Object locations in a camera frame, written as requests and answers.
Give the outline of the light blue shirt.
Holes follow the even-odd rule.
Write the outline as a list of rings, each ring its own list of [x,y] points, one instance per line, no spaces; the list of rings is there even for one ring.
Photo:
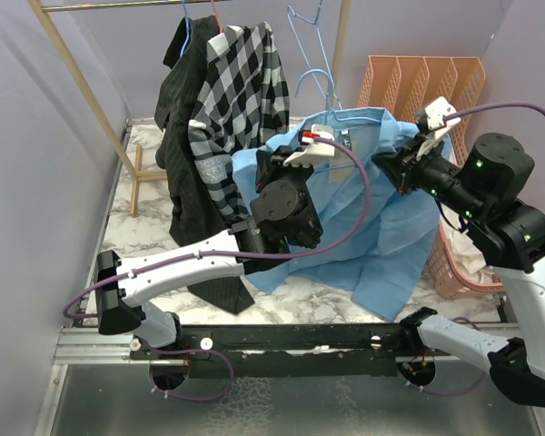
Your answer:
[[[359,229],[332,250],[291,259],[266,272],[247,276],[266,293],[274,292],[289,276],[299,276],[352,291],[352,300],[388,322],[402,311],[417,285],[439,227],[439,209],[423,191],[400,195],[372,162],[376,152],[389,152],[418,133],[414,124],[396,121],[384,108],[362,107],[317,113],[286,134],[277,134],[258,150],[274,151],[299,144],[298,133],[311,124],[333,129],[335,141],[347,145],[362,162],[370,181],[370,202]],[[257,149],[236,152],[233,180],[245,201],[255,199]],[[364,200],[362,176],[346,163],[321,163],[307,185],[322,223],[320,247],[343,237],[360,216]]]

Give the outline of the blue wire hanger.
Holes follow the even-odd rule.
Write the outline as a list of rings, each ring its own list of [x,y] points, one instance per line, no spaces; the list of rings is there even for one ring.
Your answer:
[[[366,116],[351,116],[351,117],[339,117],[337,114],[337,111],[332,107],[332,98],[336,96],[334,92],[334,81],[332,79],[332,75],[328,73],[326,70],[323,70],[321,68],[312,68],[303,73],[298,81],[294,92],[294,98],[297,98],[299,95],[299,92],[302,87],[303,81],[310,75],[313,76],[313,80],[317,85],[320,86],[318,79],[316,78],[316,74],[322,74],[326,78],[327,86],[325,89],[321,89],[322,99],[324,101],[324,110],[322,111],[324,115],[324,122],[327,122],[329,115],[331,115],[336,121],[338,122],[353,122],[353,121],[359,121],[359,122],[368,122],[372,123],[375,122],[375,119],[366,117]]]
[[[336,5],[337,11],[329,10],[327,14],[328,22],[333,20],[337,24],[333,35],[334,43],[331,54],[329,54],[329,46],[322,36],[323,1],[316,1],[315,12],[312,11],[312,2],[310,1],[297,6],[289,4],[287,19],[306,65],[304,72],[314,68],[325,71],[330,76],[332,83],[332,107],[342,109],[342,101],[337,93],[344,41],[340,31],[345,31],[349,13],[342,12],[342,1],[338,1]]]

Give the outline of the white shirt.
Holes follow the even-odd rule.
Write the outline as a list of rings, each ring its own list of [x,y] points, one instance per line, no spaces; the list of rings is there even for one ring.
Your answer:
[[[471,240],[465,234],[455,230],[449,230],[447,237],[459,272],[472,282],[493,283],[491,270],[487,267],[481,251],[473,245]]]

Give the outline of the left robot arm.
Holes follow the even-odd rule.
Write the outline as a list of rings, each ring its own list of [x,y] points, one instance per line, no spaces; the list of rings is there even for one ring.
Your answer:
[[[174,288],[263,272],[286,262],[292,245],[315,248],[322,226],[306,182],[316,164],[333,155],[329,146],[310,143],[256,154],[256,192],[251,215],[216,235],[169,252],[121,258],[99,253],[95,291],[98,331],[131,332],[159,356],[176,356],[183,345],[176,315],[151,300]]]

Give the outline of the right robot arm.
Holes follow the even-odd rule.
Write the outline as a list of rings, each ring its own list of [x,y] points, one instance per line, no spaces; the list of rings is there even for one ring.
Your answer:
[[[404,318],[401,348],[410,355],[447,352],[488,373],[509,400],[545,408],[545,214],[518,199],[534,161],[521,143],[498,133],[477,138],[462,167],[423,134],[372,162],[402,194],[423,190],[459,215],[466,235],[502,282],[520,336],[478,332],[421,308]]]

